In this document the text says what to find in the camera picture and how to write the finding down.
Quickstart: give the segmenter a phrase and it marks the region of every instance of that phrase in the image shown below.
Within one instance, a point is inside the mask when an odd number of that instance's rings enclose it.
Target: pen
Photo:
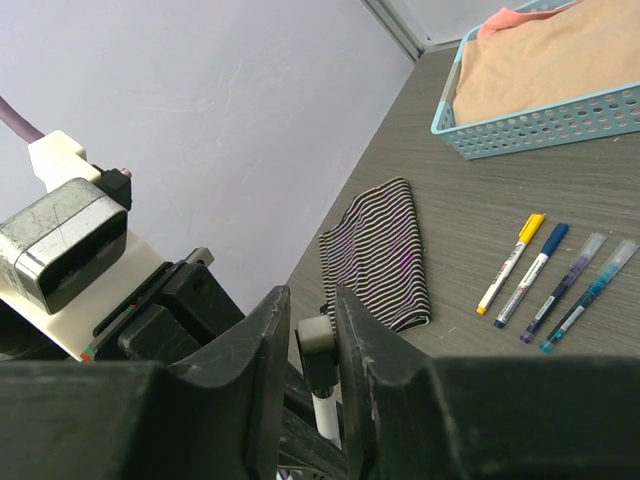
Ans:
[[[562,320],[560,320],[558,325],[556,325],[544,343],[540,345],[540,350],[547,353],[553,350],[555,344],[567,334],[567,331],[571,325],[576,322],[580,314],[584,312],[589,305],[591,305],[598,295],[600,295],[602,290],[604,290],[604,287],[606,287],[611,279],[616,276],[637,249],[638,244],[631,240],[624,240],[620,244],[607,263],[603,265],[596,281],[587,288],[578,301],[573,304],[573,307],[571,307],[567,314],[562,317]]]
[[[527,330],[522,334],[520,340],[524,343],[530,343],[533,340],[536,332],[540,329],[544,321],[549,318],[551,312],[556,308],[560,299],[569,290],[569,287],[573,285],[580,273],[589,265],[591,259],[596,254],[598,249],[602,246],[607,237],[601,233],[592,233],[587,241],[582,246],[580,253],[576,256],[575,260],[571,264],[569,271],[564,276],[558,286],[551,292],[547,301],[544,302],[540,310],[527,327]]]
[[[542,250],[529,267],[529,270],[524,277],[522,277],[522,280],[520,280],[520,283],[516,287],[516,291],[513,292],[513,295],[511,295],[511,298],[509,298],[505,306],[502,308],[502,311],[496,318],[496,321],[493,322],[494,327],[502,328],[507,324],[509,317],[511,317],[513,312],[516,311],[516,308],[518,308],[518,305],[520,305],[520,302],[524,299],[527,291],[529,291],[529,287],[533,285],[533,282],[544,268],[547,260],[549,260],[549,257],[551,257],[553,252],[556,251],[556,248],[558,248],[558,245],[560,245],[560,242],[562,242],[562,239],[568,231],[569,225],[566,223],[559,223],[556,225],[553,232],[551,232],[551,235],[549,235],[549,238],[547,238],[547,241],[544,242]]]
[[[518,243],[516,243],[513,252],[511,252],[509,258],[507,258],[507,260],[502,264],[498,275],[496,275],[496,278],[493,279],[493,282],[491,283],[491,285],[489,285],[487,293],[484,294],[484,297],[482,297],[482,300],[480,300],[480,303],[478,304],[478,308],[476,309],[476,311],[480,315],[484,315],[485,313],[487,313],[487,308],[489,308],[489,305],[493,301],[493,298],[502,287],[502,284],[511,273],[511,270],[513,270],[513,267],[520,258],[520,255],[522,255],[522,252],[524,252],[524,249],[536,234],[536,232],[540,228],[540,225],[542,225],[542,222],[544,222],[544,215],[540,213],[534,213],[529,217],[527,223],[524,224],[524,227],[522,227],[522,230],[520,230]]]

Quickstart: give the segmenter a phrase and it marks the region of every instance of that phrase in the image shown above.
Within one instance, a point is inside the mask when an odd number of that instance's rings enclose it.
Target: dark blue marker cap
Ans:
[[[558,245],[560,245],[560,242],[562,242],[562,239],[564,238],[564,236],[567,234],[568,231],[569,231],[568,224],[559,223],[558,225],[556,225],[556,228],[553,229],[553,232],[551,232],[551,235],[549,235],[549,238],[547,238],[547,241],[544,242],[544,245],[542,246],[542,250],[540,251],[540,253],[544,253],[547,257],[550,257],[551,255],[553,255],[553,252],[556,251],[556,248],[558,248]]]

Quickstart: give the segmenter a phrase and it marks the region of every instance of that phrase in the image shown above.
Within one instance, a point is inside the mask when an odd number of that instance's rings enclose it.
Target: black and white striped cloth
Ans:
[[[336,285],[344,285],[394,332],[429,323],[422,242],[405,179],[358,195],[342,221],[320,235],[320,260],[332,322]]]

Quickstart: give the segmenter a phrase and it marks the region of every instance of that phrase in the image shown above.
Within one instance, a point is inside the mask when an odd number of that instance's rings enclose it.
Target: blue plastic basket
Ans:
[[[517,11],[549,10],[567,3],[570,1],[534,0]],[[431,132],[467,160],[640,131],[640,82],[457,126],[451,105],[462,52],[479,29],[474,28],[462,39],[431,124]]]

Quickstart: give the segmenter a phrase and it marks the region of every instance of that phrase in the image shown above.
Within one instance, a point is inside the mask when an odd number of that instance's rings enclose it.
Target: white panel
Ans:
[[[460,40],[502,7],[527,0],[386,0],[423,45]]]
[[[0,0],[0,94],[103,168],[241,308],[287,280],[412,65],[359,0]],[[44,193],[0,128],[0,218]]]

